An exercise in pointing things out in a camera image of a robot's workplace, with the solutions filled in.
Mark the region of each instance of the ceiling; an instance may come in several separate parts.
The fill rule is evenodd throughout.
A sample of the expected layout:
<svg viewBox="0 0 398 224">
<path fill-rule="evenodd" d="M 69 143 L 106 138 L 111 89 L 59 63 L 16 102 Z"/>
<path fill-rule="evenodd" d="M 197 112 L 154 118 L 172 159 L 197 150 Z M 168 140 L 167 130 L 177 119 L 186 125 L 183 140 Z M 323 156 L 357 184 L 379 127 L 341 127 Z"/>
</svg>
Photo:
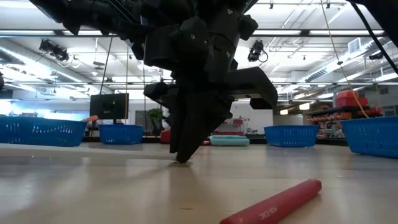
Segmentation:
<svg viewBox="0 0 398 224">
<path fill-rule="evenodd" d="M 325 30 L 326 23 L 323 15 L 323 11 L 319 0 L 273 0 L 274 7 L 270 9 L 269 0 L 260 0 L 252 9 L 249 10 L 248 14 L 259 24 L 259 29 L 285 29 L 285 30 Z M 354 9 L 348 2 L 343 0 L 331 0 L 331 8 L 326 9 L 326 15 L 330 21 L 331 29 L 344 29 L 344 30 L 365 30 L 363 23 L 359 16 L 355 13 Z M 368 22 L 374 30 L 380 30 L 380 26 L 373 19 L 370 13 L 365 7 L 360 7 L 364 12 Z M 7 21 L 0 23 L 0 35 L 2 30 L 65 30 L 61 24 L 57 24 L 51 21 L 48 17 L 42 14 L 36 9 L 29 1 L 25 0 L 0 0 L 0 21 Z M 47 39 L 54 44 L 57 44 L 68 50 L 71 55 L 71 59 L 66 63 L 57 63 L 57 61 L 49 56 L 42 55 L 39 50 L 39 45 L 43 39 Z M 355 40 L 355 35 L 349 35 L 347 37 L 335 37 L 334 43 L 339 54 L 344 55 L 348 51 L 348 44 Z M 247 57 L 249 49 L 255 40 L 262 40 L 266 46 L 266 52 L 269 54 L 269 60 L 266 63 L 261 62 L 248 62 Z M 74 79 L 83 80 L 83 82 L 101 82 L 103 77 L 103 70 L 95 70 L 96 65 L 94 61 L 106 62 L 106 56 L 111 42 L 110 37 L 20 37 L 15 35 L 14 37 L 3 37 L 3 41 L 10 42 L 10 46 L 16 44 L 21 48 L 13 50 L 16 54 L 20 52 L 20 55 L 25 55 L 26 52 L 23 49 L 28 50 L 30 58 L 37 63 L 43 63 L 47 68 L 57 70 L 63 67 L 64 80 L 57 80 L 57 78 L 40 78 L 36 77 L 36 74 L 25 74 L 19 75 L 18 78 L 14 76 L 13 82 L 43 82 L 40 85 L 28 85 L 33 88 L 18 88 L 21 87 L 18 84 L 9 85 L 7 88 L 10 89 L 22 89 L 24 91 L 32 92 L 37 97 L 37 87 L 40 88 L 51 88 L 61 89 L 57 93 L 50 92 L 49 95 L 55 98 L 80 98 L 87 97 L 89 94 L 98 94 L 98 87 L 91 87 L 90 85 L 69 85 L 69 86 L 55 86 L 54 84 L 48 85 L 45 82 L 56 81 L 56 82 L 74 82 Z M 366 44 L 365 41 L 369 42 L 368 38 L 361 39 L 362 44 Z M 391 57 L 395 59 L 397 50 L 393 44 L 388 44 L 387 51 Z M 363 70 L 368 70 L 362 76 L 358 76 L 354 81 L 358 82 L 369 82 L 369 79 L 363 79 L 363 77 L 379 77 L 380 68 L 383 68 L 386 72 L 389 71 L 389 66 L 380 66 L 385 63 L 384 59 L 377 61 L 370 61 L 364 56 L 374 54 L 377 50 L 368 50 L 362 52 L 361 55 L 353 58 L 350 63 L 346 63 L 345 70 L 347 75 L 357 74 Z M 108 65 L 106 67 L 107 78 L 112 78 L 115 82 L 126 82 L 126 74 L 128 76 L 128 82 L 134 82 L 133 85 L 128 85 L 131 93 L 142 97 L 142 88 L 144 81 L 146 82 L 159 82 L 160 78 L 170 78 L 170 72 L 161 70 L 158 68 L 150 68 L 142 65 L 132 55 L 131 50 L 127 47 L 124 41 L 121 41 L 117 37 L 113 38 L 112 45 L 110 48 L 110 55 Z M 236 61 L 239 63 L 239 68 L 248 68 L 254 66 L 260 66 L 271 81 L 276 82 L 278 91 L 281 94 L 280 98 L 292 97 L 294 95 L 304 94 L 305 97 L 317 97 L 318 95 L 324 95 L 329 91 L 333 91 L 336 86 L 293 86 L 289 87 L 283 84 L 277 84 L 278 82 L 304 82 L 304 78 L 311 75 L 314 71 L 322 66 L 327 66 L 335 60 L 335 53 L 330 38 L 326 35 L 325 37 L 251 37 L 248 41 L 241 40 L 235 55 Z M 338 69 L 332 69 L 322 77 L 312 80 L 312 82 L 338 82 L 341 80 L 342 74 Z M 123 85 L 111 85 L 106 87 L 106 91 L 116 91 L 125 89 Z M 71 94 L 72 91 L 77 91 L 80 94 Z M 316 92 L 310 96 L 305 96 L 307 93 Z"/>
</svg>

